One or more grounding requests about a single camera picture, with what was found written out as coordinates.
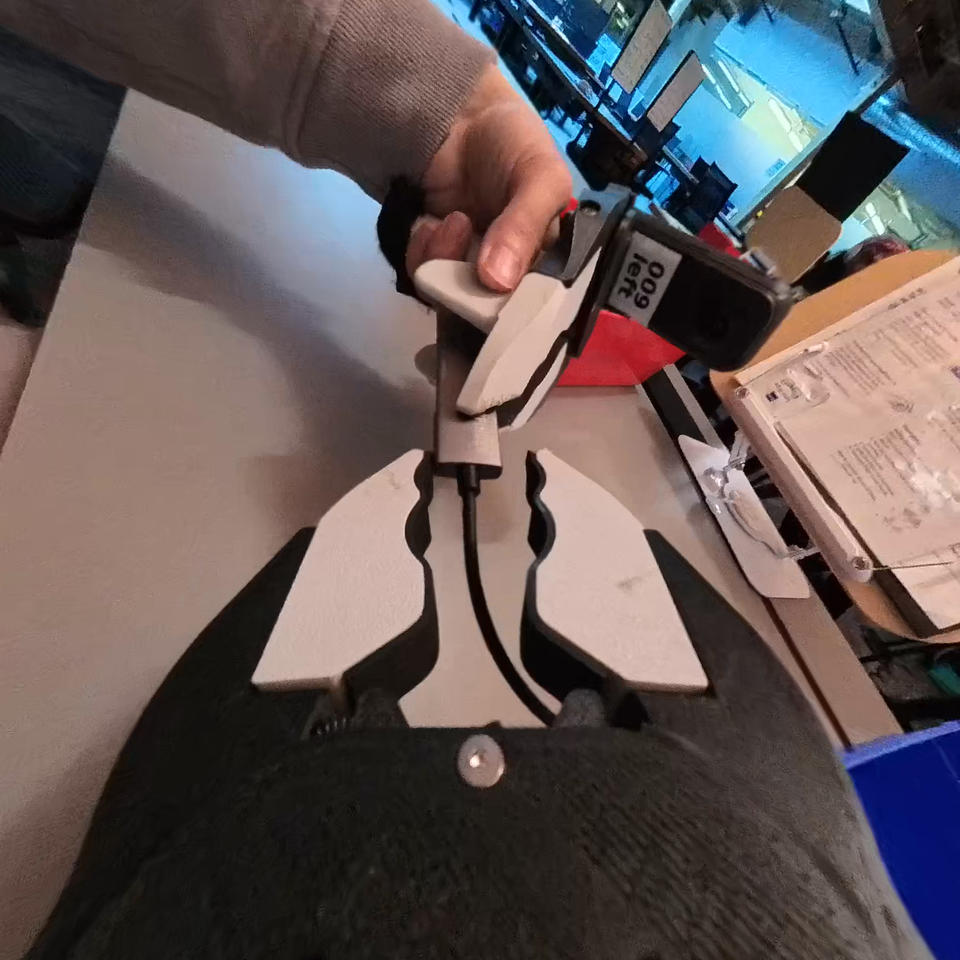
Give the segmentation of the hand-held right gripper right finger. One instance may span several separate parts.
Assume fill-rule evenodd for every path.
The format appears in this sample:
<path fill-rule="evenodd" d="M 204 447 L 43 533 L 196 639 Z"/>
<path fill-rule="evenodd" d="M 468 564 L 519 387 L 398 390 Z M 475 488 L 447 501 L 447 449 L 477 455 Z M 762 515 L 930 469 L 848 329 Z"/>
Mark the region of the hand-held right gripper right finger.
<path fill-rule="evenodd" d="M 706 671 L 642 522 L 550 450 L 526 458 L 525 669 L 550 693 L 702 693 Z"/>

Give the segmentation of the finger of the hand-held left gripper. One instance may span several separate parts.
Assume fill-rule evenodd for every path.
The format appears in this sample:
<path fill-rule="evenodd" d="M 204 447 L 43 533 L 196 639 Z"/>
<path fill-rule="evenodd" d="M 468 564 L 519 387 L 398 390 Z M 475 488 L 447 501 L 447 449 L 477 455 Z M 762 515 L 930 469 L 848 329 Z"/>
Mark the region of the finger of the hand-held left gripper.
<path fill-rule="evenodd" d="M 502 306 L 457 397 L 463 415 L 484 415 L 522 396 L 570 325 L 569 289 L 523 279 Z"/>
<path fill-rule="evenodd" d="M 502 359 L 501 385 L 520 391 L 501 402 L 502 429 L 520 429 L 534 418 L 579 350 L 600 260 L 601 252 L 596 251 L 570 286 L 559 284 L 546 305 L 510 340 Z"/>

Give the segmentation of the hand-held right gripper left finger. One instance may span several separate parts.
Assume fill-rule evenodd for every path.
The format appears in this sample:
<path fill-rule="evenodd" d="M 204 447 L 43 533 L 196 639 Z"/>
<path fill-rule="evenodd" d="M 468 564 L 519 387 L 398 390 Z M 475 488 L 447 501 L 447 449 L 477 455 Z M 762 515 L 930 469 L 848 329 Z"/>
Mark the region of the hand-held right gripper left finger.
<path fill-rule="evenodd" d="M 436 666 L 433 462 L 388 463 L 318 521 L 251 677 L 263 691 L 410 692 Z"/>

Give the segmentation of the person's left forearm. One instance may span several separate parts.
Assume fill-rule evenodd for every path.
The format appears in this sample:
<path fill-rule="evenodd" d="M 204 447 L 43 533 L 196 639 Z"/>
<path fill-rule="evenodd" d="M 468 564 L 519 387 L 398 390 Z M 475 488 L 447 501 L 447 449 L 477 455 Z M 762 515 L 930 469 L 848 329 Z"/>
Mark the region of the person's left forearm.
<path fill-rule="evenodd" d="M 1 22 L 378 200 L 426 172 L 494 60 L 432 2 L 3 1 Z"/>

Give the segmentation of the grey desk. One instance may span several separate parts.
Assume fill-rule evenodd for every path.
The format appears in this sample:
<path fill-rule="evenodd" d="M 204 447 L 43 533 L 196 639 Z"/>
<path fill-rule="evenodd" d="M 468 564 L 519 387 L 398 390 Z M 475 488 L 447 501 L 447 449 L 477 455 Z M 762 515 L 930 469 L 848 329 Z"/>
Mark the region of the grey desk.
<path fill-rule="evenodd" d="M 250 678 L 300 527 L 429 443 L 432 317 L 374 206 L 143 98 L 2 454 L 2 958 L 907 958 L 822 710 L 643 394 L 556 392 L 504 437 L 481 532 L 514 630 L 525 452 L 677 546 L 706 696 L 510 728 L 455 484 L 442 648 L 395 711 L 321 720 Z"/>

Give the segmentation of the person's left hand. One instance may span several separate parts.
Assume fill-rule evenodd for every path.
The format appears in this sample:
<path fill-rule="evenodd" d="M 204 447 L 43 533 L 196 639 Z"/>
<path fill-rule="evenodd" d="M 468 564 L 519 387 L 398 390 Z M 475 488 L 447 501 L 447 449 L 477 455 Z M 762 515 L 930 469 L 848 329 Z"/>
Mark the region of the person's left hand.
<path fill-rule="evenodd" d="M 487 65 L 421 180 L 425 219 L 406 269 L 472 261 L 487 289 L 511 292 L 557 237 L 573 196 L 570 169 L 542 118 Z"/>

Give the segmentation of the red plastic bin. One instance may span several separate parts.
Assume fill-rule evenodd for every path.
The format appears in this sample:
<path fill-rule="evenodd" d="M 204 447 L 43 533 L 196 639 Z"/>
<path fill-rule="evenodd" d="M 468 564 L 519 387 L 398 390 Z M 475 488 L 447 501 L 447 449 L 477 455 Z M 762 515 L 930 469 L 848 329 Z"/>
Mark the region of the red plastic bin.
<path fill-rule="evenodd" d="M 635 387 L 686 354 L 631 318 L 602 310 L 581 355 L 570 360 L 558 387 Z"/>

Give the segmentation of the black monitor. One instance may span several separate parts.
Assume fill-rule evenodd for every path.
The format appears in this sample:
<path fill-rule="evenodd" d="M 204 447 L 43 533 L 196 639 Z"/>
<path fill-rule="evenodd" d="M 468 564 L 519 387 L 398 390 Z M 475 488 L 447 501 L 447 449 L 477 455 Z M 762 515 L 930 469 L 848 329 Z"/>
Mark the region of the black monitor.
<path fill-rule="evenodd" d="M 909 148 L 847 112 L 795 182 L 838 222 L 849 219 L 909 154 Z"/>

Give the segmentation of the printed exercise sheet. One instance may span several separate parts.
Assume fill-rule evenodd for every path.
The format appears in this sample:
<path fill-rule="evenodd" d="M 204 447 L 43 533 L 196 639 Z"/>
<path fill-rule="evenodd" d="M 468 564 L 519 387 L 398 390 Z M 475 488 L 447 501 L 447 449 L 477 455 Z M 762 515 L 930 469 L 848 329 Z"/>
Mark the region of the printed exercise sheet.
<path fill-rule="evenodd" d="M 777 430 L 881 569 L 945 566 L 958 545 L 958 363 L 867 366 L 840 351 L 785 367 Z"/>

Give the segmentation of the blue plastic bin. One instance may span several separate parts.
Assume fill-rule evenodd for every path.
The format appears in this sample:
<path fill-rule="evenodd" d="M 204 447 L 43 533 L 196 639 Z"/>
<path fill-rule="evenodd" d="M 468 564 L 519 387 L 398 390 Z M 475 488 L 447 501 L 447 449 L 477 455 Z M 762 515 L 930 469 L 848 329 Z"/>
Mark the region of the blue plastic bin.
<path fill-rule="evenodd" d="M 843 754 L 881 858 L 938 959 L 959 957 L 959 723 Z"/>

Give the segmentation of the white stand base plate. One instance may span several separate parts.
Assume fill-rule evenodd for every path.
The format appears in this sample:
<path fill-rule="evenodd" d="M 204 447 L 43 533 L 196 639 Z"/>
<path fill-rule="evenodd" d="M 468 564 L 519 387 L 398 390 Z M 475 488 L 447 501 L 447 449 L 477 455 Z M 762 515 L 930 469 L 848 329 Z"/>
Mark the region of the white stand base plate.
<path fill-rule="evenodd" d="M 753 589 L 771 599 L 809 599 L 807 576 L 730 452 L 686 435 L 678 449 Z"/>

